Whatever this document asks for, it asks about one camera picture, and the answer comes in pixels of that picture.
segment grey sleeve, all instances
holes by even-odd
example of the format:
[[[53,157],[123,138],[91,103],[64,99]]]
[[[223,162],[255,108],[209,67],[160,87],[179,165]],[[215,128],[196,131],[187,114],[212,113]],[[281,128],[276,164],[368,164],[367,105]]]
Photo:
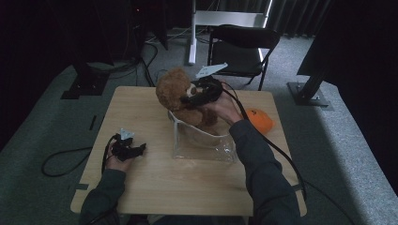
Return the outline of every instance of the grey sleeve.
[[[301,224],[296,193],[262,135],[248,120],[236,122],[229,131],[245,167],[254,224]]]
[[[119,224],[118,214],[112,209],[125,190],[125,179],[126,174],[124,172],[106,169],[97,187],[92,189],[84,200],[79,224],[87,224],[109,210],[112,213],[95,224]]]

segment person's right hand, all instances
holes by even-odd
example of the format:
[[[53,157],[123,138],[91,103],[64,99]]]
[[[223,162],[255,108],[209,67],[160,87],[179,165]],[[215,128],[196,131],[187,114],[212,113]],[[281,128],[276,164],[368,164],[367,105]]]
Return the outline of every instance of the person's right hand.
[[[222,88],[226,90],[227,85],[222,83]],[[205,104],[202,107],[212,110],[229,125],[233,125],[235,122],[242,119],[235,107],[234,101],[225,92],[222,92],[219,99],[216,101]]]

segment chair backrest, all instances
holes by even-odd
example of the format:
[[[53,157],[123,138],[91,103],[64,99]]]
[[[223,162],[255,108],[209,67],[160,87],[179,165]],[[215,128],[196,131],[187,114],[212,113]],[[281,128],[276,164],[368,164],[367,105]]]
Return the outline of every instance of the chair backrest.
[[[268,28],[224,24],[213,27],[210,34],[210,45],[213,38],[226,41],[240,48],[261,48],[272,51],[278,45],[281,35]]]

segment controller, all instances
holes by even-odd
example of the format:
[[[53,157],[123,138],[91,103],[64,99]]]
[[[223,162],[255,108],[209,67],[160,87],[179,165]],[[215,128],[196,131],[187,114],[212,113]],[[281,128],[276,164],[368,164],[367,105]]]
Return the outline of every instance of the controller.
[[[136,158],[144,153],[146,143],[139,147],[131,147],[134,133],[130,133],[125,129],[121,129],[120,134],[115,135],[116,142],[112,145],[112,154],[120,161],[128,158]]]
[[[202,77],[198,81],[191,83],[193,83],[196,88],[201,88],[202,91],[191,97],[182,97],[180,99],[182,103],[189,103],[193,106],[205,105],[219,99],[223,91],[222,83],[212,76]]]

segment teddy bear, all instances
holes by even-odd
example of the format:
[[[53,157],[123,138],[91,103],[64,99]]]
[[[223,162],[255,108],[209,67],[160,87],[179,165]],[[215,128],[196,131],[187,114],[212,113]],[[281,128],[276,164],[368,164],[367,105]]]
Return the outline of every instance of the teddy bear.
[[[211,135],[218,135],[214,128],[218,122],[216,113],[181,100],[194,95],[196,91],[190,77],[181,67],[169,70],[159,79],[156,86],[159,103],[177,119]]]

